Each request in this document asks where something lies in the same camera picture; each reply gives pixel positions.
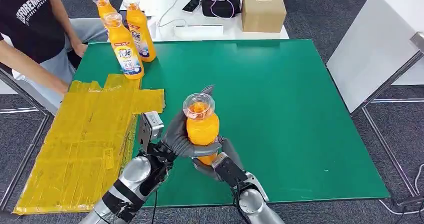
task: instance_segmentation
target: metal frame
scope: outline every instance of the metal frame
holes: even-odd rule
[[[0,114],[5,113],[22,113],[22,112],[29,112],[29,111],[41,111],[41,113],[44,114],[44,118],[41,121],[40,126],[38,127],[37,132],[35,133],[27,151],[25,152],[25,155],[23,156],[23,159],[21,160],[17,171],[15,175],[13,176],[12,180],[10,181],[10,184],[8,188],[6,189],[6,192],[4,193],[3,198],[0,201],[0,216],[7,217],[7,218],[14,218],[16,219],[17,216],[14,214],[10,214],[5,210],[6,204],[10,199],[10,196],[13,192],[13,190],[16,187],[17,182],[19,181],[19,178],[22,175],[22,172],[24,168],[26,167],[28,160],[30,159],[31,154],[33,153],[35,146],[40,140],[41,134],[45,130],[45,127],[51,117],[53,115],[42,105],[40,104],[36,99],[34,99],[31,95],[28,94],[21,86],[19,86],[14,80],[9,77],[4,70],[0,69],[0,80],[5,82],[9,87],[11,87],[14,91],[16,91],[18,94],[20,94],[25,100],[27,100],[29,103],[31,103],[34,107],[33,108],[21,108],[21,109],[9,109],[9,110],[0,110]]]
[[[391,75],[380,87],[378,87],[362,104],[357,107],[354,112],[356,112],[358,109],[361,109],[364,113],[368,123],[371,125],[374,133],[377,135],[378,140],[382,144],[386,154],[388,155],[390,161],[392,162],[393,166],[396,168],[396,171],[401,176],[401,179],[405,186],[407,187],[408,191],[411,193],[411,195],[418,196],[418,190],[415,190],[414,186],[409,181],[407,175],[403,171],[401,165],[399,164],[398,160],[396,159],[396,156],[394,152],[391,150],[390,146],[384,139],[383,135],[381,134],[380,130],[378,129],[376,123],[374,122],[373,118],[371,117],[371,114],[369,113],[368,109],[366,108],[369,103],[417,103],[417,102],[424,102],[424,98],[406,98],[406,99],[376,99],[377,96],[379,96],[384,90],[386,90],[391,84],[393,84],[401,75],[403,75],[407,70],[409,70],[418,60],[424,57],[424,33],[417,32],[414,34],[414,36],[410,39],[412,43],[414,43],[418,47],[418,51],[403,65],[401,66],[393,75]]]

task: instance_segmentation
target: gray pants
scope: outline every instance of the gray pants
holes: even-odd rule
[[[90,41],[107,41],[108,36],[106,30],[103,27],[103,23],[99,18],[84,18],[84,19],[70,19],[70,23],[73,26],[73,29],[77,33],[79,39],[83,43]],[[63,50],[53,58],[46,60],[41,63],[41,66],[48,70],[50,73],[61,78],[66,83],[71,83],[73,76],[75,74],[75,69],[71,65],[69,59],[67,58],[67,53],[72,50],[68,37],[65,37],[65,47]],[[62,95],[56,91],[44,87],[33,80],[27,78],[24,75],[21,75],[17,72],[13,74],[16,79],[22,79],[27,81],[32,85],[43,97],[45,97],[50,103],[54,106],[59,107],[62,101]]]

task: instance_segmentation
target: orange bottle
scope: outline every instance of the orange bottle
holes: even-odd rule
[[[110,13],[117,13],[117,10],[112,7],[109,0],[93,0],[93,2],[97,5],[98,16],[100,18]]]
[[[142,61],[151,62],[156,58],[156,50],[147,26],[147,18],[139,8],[140,0],[123,0],[126,7],[126,20],[129,31]]]
[[[105,15],[104,25],[109,29],[109,39],[123,74],[131,80],[140,79],[145,73],[143,63],[135,47],[133,37],[122,24],[118,13]]]
[[[187,116],[187,133],[190,141],[195,145],[208,145],[217,141],[220,126],[215,114],[215,101],[205,93],[189,95],[182,105]],[[209,156],[197,157],[202,163],[211,165],[217,153]]]

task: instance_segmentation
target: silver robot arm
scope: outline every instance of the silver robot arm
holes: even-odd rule
[[[285,224],[266,204],[268,196],[252,173],[241,170],[225,152],[217,156],[212,167],[230,186],[234,198],[238,199],[236,208],[246,214],[251,224]]]
[[[129,161],[113,186],[79,224],[127,224],[151,193],[167,179],[176,158],[161,142],[163,123],[156,111],[141,115],[139,141],[143,151]]]

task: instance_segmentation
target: human hand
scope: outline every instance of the human hand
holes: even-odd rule
[[[214,85],[206,86],[202,92],[212,95]],[[188,139],[187,133],[187,117],[181,110],[170,122],[161,142],[165,144],[176,156],[197,157],[212,155],[221,148],[219,142],[209,145],[194,145]]]
[[[75,53],[80,56],[81,58],[84,56],[84,53],[87,50],[88,45],[85,45],[83,43],[81,43],[81,41],[76,42],[76,43],[72,43],[72,48],[75,51]]]
[[[227,156],[234,161],[234,163],[241,169],[244,170],[243,164],[240,160],[239,154],[235,151],[231,141],[225,137],[218,136],[218,142],[222,145],[222,150]],[[192,162],[196,170],[201,173],[212,177],[215,180],[221,180],[219,175],[214,171],[212,166],[203,164],[199,159],[192,158]]]

